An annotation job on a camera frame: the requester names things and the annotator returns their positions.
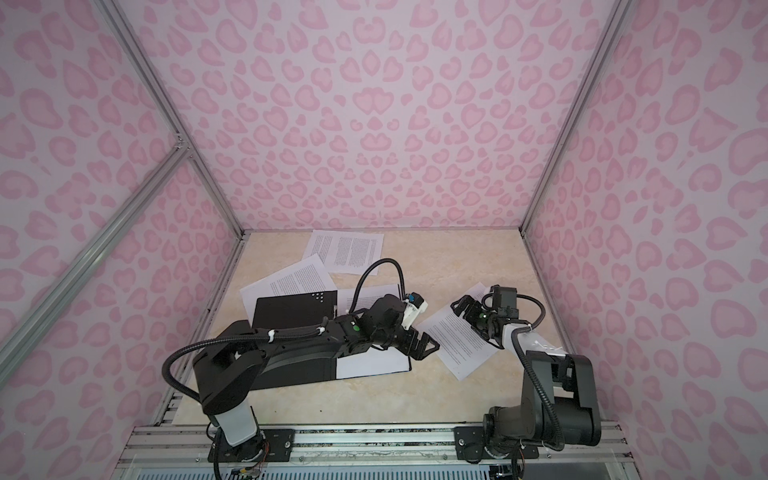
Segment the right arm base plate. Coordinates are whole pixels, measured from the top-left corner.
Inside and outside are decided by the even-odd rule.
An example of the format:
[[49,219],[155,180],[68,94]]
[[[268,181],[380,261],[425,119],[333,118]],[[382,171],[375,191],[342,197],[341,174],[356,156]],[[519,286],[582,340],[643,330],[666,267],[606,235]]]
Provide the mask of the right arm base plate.
[[463,425],[452,429],[455,454],[458,460],[478,464],[483,460],[536,460],[539,450],[526,441],[493,437],[482,426]]

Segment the printed paper sheet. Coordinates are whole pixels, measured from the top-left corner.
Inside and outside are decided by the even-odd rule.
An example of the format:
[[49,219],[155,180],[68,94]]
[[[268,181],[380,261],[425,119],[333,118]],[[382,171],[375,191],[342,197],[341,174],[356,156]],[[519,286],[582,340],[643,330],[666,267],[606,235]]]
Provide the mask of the printed paper sheet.
[[[373,303],[386,294],[399,294],[396,284],[363,287],[358,295],[354,311],[370,308]],[[404,373],[411,370],[408,357],[395,348],[385,351],[371,347],[365,353],[342,357],[336,360],[336,379],[346,380],[360,377]]]
[[243,287],[240,296],[247,318],[253,320],[260,298],[334,291],[337,287],[317,254]]

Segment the blue folder black inside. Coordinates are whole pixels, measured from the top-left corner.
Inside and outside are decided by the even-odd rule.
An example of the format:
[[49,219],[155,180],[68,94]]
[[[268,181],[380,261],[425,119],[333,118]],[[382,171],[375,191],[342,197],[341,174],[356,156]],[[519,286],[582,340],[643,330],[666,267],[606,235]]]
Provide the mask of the blue folder black inside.
[[[353,291],[334,290],[257,300],[252,327],[257,330],[318,326],[323,318],[333,319],[348,312]],[[334,381],[337,359],[316,359],[261,374],[255,390]]]

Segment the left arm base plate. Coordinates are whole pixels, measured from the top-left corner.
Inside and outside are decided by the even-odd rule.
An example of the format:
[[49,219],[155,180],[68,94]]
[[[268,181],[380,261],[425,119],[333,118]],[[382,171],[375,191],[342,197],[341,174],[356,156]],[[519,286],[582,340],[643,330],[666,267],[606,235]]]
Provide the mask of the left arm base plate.
[[238,446],[231,446],[223,438],[211,446],[207,460],[209,463],[288,462],[295,434],[294,429],[262,428],[255,437]]

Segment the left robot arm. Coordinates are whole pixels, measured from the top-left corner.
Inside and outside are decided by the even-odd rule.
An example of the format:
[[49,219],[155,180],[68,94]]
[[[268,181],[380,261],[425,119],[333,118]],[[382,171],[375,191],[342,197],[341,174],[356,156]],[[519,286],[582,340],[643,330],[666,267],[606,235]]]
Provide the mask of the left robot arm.
[[248,394],[260,376],[284,373],[309,361],[363,354],[373,347],[394,348],[421,361],[440,349],[437,340],[412,327],[425,308],[426,302],[416,293],[404,299],[387,294],[369,308],[325,317],[306,327],[265,330],[238,321],[193,360],[198,403],[229,446],[251,442],[260,427]]

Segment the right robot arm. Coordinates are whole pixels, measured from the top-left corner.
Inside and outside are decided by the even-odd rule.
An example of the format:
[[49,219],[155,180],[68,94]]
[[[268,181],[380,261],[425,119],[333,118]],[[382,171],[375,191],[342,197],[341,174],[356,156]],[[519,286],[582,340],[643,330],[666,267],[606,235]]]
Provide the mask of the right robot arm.
[[465,295],[450,308],[487,344],[514,352],[523,369],[519,404],[492,407],[484,416],[484,449],[489,454],[511,455],[525,445],[561,451],[569,445],[600,443],[592,363],[537,339],[537,328],[547,313],[542,301],[513,287],[494,285],[481,299]]

